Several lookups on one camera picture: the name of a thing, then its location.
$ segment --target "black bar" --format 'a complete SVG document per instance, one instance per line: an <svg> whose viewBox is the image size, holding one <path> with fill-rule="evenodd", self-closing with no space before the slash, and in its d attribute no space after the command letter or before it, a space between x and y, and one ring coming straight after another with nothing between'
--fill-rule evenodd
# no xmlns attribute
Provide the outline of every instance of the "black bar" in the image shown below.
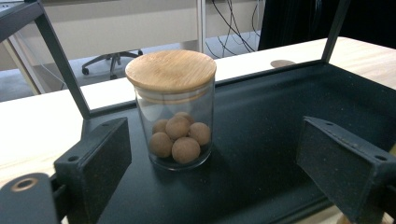
<svg viewBox="0 0 396 224"><path fill-rule="evenodd" d="M344 18L349 8L350 0L340 0L337 11L332 21L332 28L330 29L329 37L324 47L321 60L325 63L330 61L332 57L332 51L334 50L335 43L337 42L338 35L340 34L341 28L343 27Z"/></svg>
<svg viewBox="0 0 396 224"><path fill-rule="evenodd" d="M15 34L29 22L43 14L43 8L37 3L22 3L0 12L0 42Z"/></svg>
<svg viewBox="0 0 396 224"><path fill-rule="evenodd" d="M67 88L70 90L70 93L72 94L77 104L81 116L84 119L89 119L91 117L91 111L88 107L87 102L85 101L85 98L82 94L81 88L77 83L73 70L71 69L69 62L64 55L64 51L61 47L58 37L56 36L44 9L43 14L35 19L35 24L37 25L38 30L43 36L49 48L49 52L51 53L56 65L61 71L62 77L64 78Z"/></svg>

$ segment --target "brown ball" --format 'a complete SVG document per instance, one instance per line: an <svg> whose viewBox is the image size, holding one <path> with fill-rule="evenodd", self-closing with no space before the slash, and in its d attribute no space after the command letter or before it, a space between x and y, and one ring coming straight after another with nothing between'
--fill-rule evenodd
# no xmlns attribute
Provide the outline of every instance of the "brown ball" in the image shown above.
<svg viewBox="0 0 396 224"><path fill-rule="evenodd" d="M173 116L165 126L166 133L173 140L186 136L189 133L189 128L189 121L181 116Z"/></svg>
<svg viewBox="0 0 396 224"><path fill-rule="evenodd" d="M168 122L167 119L159 119L152 126L152 133L166 133L165 126Z"/></svg>
<svg viewBox="0 0 396 224"><path fill-rule="evenodd" d="M172 153L173 142L166 133L155 133L148 143L149 151L160 158L166 158Z"/></svg>
<svg viewBox="0 0 396 224"><path fill-rule="evenodd" d="M210 141L210 128L201 122L193 123L190 126L190 137L195 139L200 146L206 145Z"/></svg>
<svg viewBox="0 0 396 224"><path fill-rule="evenodd" d="M181 116L181 117L187 119L187 120L190 122L190 124L193 124L193 123L195 122L194 119L192 118L192 116L189 115L189 114L186 113L186 112L177 112L177 113L175 114L175 116Z"/></svg>
<svg viewBox="0 0 396 224"><path fill-rule="evenodd" d="M172 156L178 163L188 163L199 157L201 148L197 141L190 137L182 137L176 140L172 146Z"/></svg>

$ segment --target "black curtain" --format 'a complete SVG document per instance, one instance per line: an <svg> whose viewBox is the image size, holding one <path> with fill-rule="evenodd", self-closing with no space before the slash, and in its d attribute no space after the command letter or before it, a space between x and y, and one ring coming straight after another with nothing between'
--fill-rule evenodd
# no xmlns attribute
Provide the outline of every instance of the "black curtain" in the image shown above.
<svg viewBox="0 0 396 224"><path fill-rule="evenodd" d="M327 37L339 0L267 0L259 49ZM352 0L340 36L396 49L396 1Z"/></svg>

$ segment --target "wooden table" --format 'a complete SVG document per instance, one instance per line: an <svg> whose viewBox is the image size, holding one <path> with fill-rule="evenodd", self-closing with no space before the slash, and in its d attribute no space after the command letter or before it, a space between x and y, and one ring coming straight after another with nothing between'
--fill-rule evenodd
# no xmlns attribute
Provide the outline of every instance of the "wooden table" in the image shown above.
<svg viewBox="0 0 396 224"><path fill-rule="evenodd" d="M216 60L216 80L271 69L274 60L299 63L317 59L324 43L325 40L318 40ZM341 37L331 63L396 89L396 78L392 78L396 71L395 49ZM83 91L91 107L134 99L133 87L126 78L87 86ZM58 91L1 103L0 124L0 186L3 186L24 174L52 175L52 163L79 140L82 117L69 91Z"/></svg>

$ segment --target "black tray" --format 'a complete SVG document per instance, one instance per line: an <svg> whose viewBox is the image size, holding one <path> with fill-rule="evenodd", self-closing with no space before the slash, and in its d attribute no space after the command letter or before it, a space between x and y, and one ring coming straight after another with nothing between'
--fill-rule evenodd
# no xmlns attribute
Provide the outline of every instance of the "black tray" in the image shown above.
<svg viewBox="0 0 396 224"><path fill-rule="evenodd" d="M136 109L86 120L85 133L129 120L132 155L99 223L287 223L332 205L295 163L303 116L390 149L396 93L327 63L218 84L208 161L170 172L149 161Z"/></svg>

